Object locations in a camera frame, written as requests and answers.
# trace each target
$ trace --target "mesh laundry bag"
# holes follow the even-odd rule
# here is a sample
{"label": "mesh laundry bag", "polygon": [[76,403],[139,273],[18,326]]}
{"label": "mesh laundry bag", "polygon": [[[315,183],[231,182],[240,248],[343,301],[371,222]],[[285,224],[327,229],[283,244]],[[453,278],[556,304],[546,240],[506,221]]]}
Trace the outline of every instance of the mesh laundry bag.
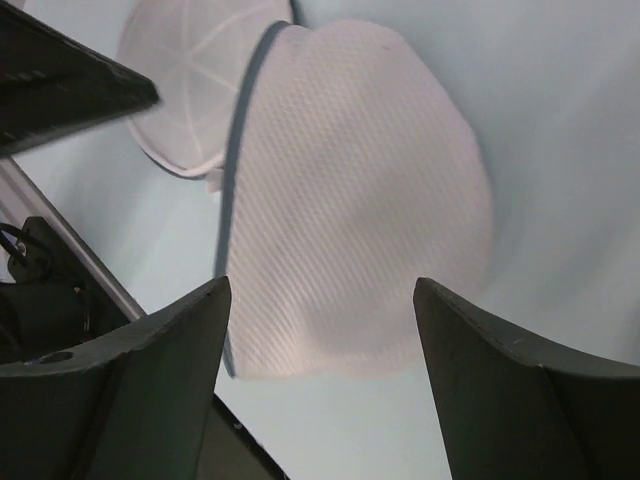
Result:
{"label": "mesh laundry bag", "polygon": [[251,53],[274,21],[290,19],[288,0],[141,0],[118,59],[153,80],[164,101],[129,122],[145,153],[176,175],[215,183]]}
{"label": "mesh laundry bag", "polygon": [[472,295],[491,243],[474,135],[398,34],[352,20],[267,31],[223,181],[232,375],[367,375],[420,359],[416,279]]}

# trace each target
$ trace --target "silver metal bar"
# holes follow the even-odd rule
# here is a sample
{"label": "silver metal bar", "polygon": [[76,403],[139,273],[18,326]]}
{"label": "silver metal bar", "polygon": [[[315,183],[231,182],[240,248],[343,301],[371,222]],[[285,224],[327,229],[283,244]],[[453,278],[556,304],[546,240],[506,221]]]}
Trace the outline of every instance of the silver metal bar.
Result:
{"label": "silver metal bar", "polygon": [[0,219],[21,227],[28,217],[43,217],[130,321],[144,310],[71,228],[12,158],[0,158]]}

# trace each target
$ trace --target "white mesh fabric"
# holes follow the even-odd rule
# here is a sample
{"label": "white mesh fabric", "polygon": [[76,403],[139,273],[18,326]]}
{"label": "white mesh fabric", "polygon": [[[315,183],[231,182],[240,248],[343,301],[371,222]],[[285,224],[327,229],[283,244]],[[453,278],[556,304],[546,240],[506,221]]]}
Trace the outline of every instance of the white mesh fabric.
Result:
{"label": "white mesh fabric", "polygon": [[492,204],[474,135],[386,28],[278,34],[235,182],[226,274],[240,378],[405,367],[422,358],[416,279],[465,296],[482,284]]}

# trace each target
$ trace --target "white mesh bag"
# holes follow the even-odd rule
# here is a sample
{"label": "white mesh bag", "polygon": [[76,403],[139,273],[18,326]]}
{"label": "white mesh bag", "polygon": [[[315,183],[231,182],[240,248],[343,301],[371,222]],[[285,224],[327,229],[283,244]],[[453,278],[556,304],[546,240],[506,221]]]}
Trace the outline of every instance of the white mesh bag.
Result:
{"label": "white mesh bag", "polygon": [[288,0],[141,0],[118,60],[150,78],[163,100],[129,121],[145,153],[178,176],[216,181],[253,49],[291,15]]}
{"label": "white mesh bag", "polygon": [[473,132],[398,34],[355,20],[266,32],[223,180],[232,376],[406,367],[422,358],[416,279],[473,295],[491,245]]}

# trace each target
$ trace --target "black wire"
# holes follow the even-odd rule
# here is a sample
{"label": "black wire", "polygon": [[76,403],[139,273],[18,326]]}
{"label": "black wire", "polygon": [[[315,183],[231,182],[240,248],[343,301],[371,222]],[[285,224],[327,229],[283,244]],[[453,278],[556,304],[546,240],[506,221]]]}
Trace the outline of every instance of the black wire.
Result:
{"label": "black wire", "polygon": [[[30,280],[21,281],[21,282],[19,282],[19,284],[24,285],[26,283],[38,282],[38,281],[43,280],[47,276],[49,276],[49,274],[51,273],[52,267],[53,267],[53,260],[52,260],[53,257],[51,255],[51,251],[49,250],[49,248],[44,243],[39,241],[37,238],[32,237],[31,235],[29,235],[28,233],[26,233],[23,230],[19,229],[18,227],[15,227],[15,226],[10,225],[8,223],[0,223],[0,246],[2,248],[4,248],[4,250],[9,254],[9,258],[10,259],[15,260],[20,265],[22,265],[24,268],[27,268],[28,264],[29,264],[26,255],[23,252],[21,252],[6,237],[5,233],[11,235],[14,238],[16,238],[17,240],[22,242],[25,246],[34,246],[34,247],[36,247],[37,249],[41,250],[46,256],[46,262],[47,263],[46,263],[45,267],[42,268],[42,271],[40,272],[40,274],[36,275],[35,278],[32,278]],[[16,283],[0,282],[0,285],[16,285]]]}

